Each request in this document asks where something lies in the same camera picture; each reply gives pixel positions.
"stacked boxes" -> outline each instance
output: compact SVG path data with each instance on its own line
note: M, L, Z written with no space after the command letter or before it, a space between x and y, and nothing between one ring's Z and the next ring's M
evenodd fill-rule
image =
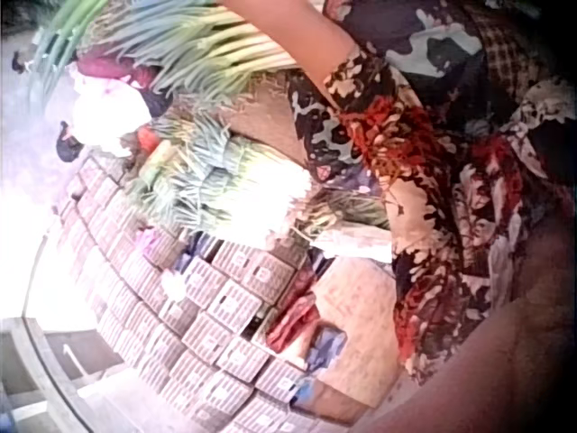
M263 370L256 387L278 401L289 402L298 391L305 373L280 359L273 359Z
M257 392L234 417L234 423L254 433L268 433L278 429L287 415L287 406Z
M144 351L170 369L184 353L185 346L180 341L179 336L170 331L166 325L160 324L152 331Z
M268 359L269 354L236 336L218 358L216 365L242 381L252 382Z
M252 394L252 387L220 371L200 390L201 401L227 415L234 415Z
M269 304L287 288L295 270L264 251L256 254L243 276L243 286Z
M298 433L301 431L310 431L317 419L305 413L291 411L288 416L279 425L279 428L274 433Z
M237 334L246 328L261 305L259 298L229 280L208 307L208 314Z
M200 313L182 342L203 361L214 364L233 339L233 334L205 312Z
M160 309L159 318L179 336L184 336L199 310L198 305L187 297L179 302L167 299Z
M195 257L185 272L187 296L206 309L226 283L226 277L210 264Z
M103 339L172 407L208 431L347 431L289 409L304 373L266 346L307 243L279 241L268 253L203 235L206 242L184 271L184 298L171 299L161 273L183 249L178 228L157 227L158 243L138 251L139 221L118 187L122 174L101 167L89 159L70 185L75 195L61 214L59 248L73 253L73 278ZM257 315L264 319L251 335Z
M233 280L242 281L257 253L250 246L224 242L213 260L213 266Z

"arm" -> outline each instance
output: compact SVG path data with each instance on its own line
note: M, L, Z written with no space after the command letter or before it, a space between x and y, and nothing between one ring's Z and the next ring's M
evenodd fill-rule
M355 42L307 0L223 0L282 46L325 93L324 80L344 62Z

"camouflage print fabric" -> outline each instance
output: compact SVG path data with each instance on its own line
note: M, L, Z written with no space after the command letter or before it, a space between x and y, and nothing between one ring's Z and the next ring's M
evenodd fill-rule
M488 8L445 0L327 0L325 14L367 51L400 70L435 127L486 136L506 123L543 69ZM514 69L509 65L523 66ZM380 194L327 101L301 72L288 86L308 168L326 187Z

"scallion bunch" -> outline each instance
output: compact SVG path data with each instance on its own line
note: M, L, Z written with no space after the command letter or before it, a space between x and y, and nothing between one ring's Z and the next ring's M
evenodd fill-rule
M269 146L230 134L203 115L193 122L167 116L155 130L177 154L169 161L153 154L129 186L152 221L262 248L305 208L310 174Z
M325 0L310 0L319 10ZM162 67L155 89L217 100L241 92L253 72L296 67L275 41L215 0L140 2L113 24L118 56Z

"floral dress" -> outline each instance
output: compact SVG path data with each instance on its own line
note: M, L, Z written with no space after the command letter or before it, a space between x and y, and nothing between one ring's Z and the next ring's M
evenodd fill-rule
M507 17L475 3L326 0L325 15L403 74L435 127L489 134L508 121L529 87L550 75ZM312 175L329 188L378 196L378 181L324 110L320 93L301 72L289 83Z
M373 53L357 49L325 85L336 104L326 115L345 128L386 205L400 361L422 383L512 299L531 227L557 205L561 184L574 183L537 150L574 155L574 89L540 82L496 134L469 141L434 127L404 75ZM549 127L555 143L542 134Z

